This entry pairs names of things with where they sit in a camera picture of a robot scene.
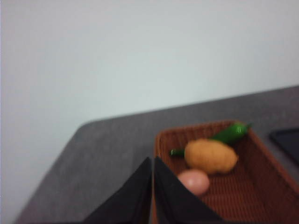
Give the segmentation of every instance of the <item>pink egg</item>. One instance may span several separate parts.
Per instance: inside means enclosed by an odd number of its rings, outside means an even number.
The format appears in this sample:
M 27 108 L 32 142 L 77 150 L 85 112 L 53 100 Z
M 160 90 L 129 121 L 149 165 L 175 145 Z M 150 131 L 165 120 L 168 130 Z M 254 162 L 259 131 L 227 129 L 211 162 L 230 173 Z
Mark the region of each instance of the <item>pink egg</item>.
M 206 173 L 198 169 L 189 169 L 178 175 L 182 184 L 194 195 L 203 195 L 210 186 Z

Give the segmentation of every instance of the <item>green chili pepper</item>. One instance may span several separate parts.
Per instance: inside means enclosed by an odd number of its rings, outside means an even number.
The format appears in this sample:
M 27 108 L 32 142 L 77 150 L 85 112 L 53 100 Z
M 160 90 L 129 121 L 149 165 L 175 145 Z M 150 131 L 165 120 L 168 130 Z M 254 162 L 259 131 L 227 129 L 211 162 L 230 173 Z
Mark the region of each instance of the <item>green chili pepper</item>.
M 221 141 L 225 144 L 233 144 L 247 134 L 248 129 L 251 127 L 251 124 L 244 125 L 242 123 L 236 122 L 221 132 L 217 133 L 210 139 Z M 184 149 L 172 149 L 169 152 L 170 156 L 184 156 Z

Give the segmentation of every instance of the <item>black device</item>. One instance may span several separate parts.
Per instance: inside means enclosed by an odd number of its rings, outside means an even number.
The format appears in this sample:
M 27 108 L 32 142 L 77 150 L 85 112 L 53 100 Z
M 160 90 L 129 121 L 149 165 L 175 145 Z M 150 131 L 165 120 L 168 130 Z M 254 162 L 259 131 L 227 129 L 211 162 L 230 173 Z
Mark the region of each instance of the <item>black device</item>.
M 299 165 L 299 128 L 273 131 L 270 138 Z

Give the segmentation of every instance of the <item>pepper stem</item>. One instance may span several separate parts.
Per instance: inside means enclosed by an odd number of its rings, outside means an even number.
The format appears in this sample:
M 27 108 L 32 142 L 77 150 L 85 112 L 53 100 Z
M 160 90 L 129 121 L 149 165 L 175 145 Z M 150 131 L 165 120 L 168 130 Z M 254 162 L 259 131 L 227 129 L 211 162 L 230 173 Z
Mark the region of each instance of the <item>pepper stem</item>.
M 181 148 L 172 149 L 172 150 L 170 150 L 169 155 L 170 156 L 182 156 L 182 157 L 184 157 L 185 150 L 181 149 Z

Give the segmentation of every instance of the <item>toy food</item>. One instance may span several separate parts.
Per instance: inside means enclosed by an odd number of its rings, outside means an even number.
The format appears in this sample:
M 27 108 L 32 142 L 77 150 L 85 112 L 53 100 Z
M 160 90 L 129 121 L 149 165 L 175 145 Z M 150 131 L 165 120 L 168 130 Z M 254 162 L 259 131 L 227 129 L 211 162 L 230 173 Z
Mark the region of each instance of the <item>toy food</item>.
M 242 123 L 236 122 L 221 132 L 217 133 L 210 139 L 221 141 L 226 144 L 233 144 L 247 134 L 248 129 L 251 127 L 251 124 L 244 125 Z M 184 156 L 184 149 L 172 149 L 169 152 L 170 156 Z
M 238 161 L 234 150 L 216 140 L 190 141 L 185 147 L 185 161 L 191 168 L 207 174 L 228 173 Z
M 189 169 L 178 175 L 182 184 L 194 195 L 201 196 L 209 188 L 210 181 L 206 173 L 197 169 Z

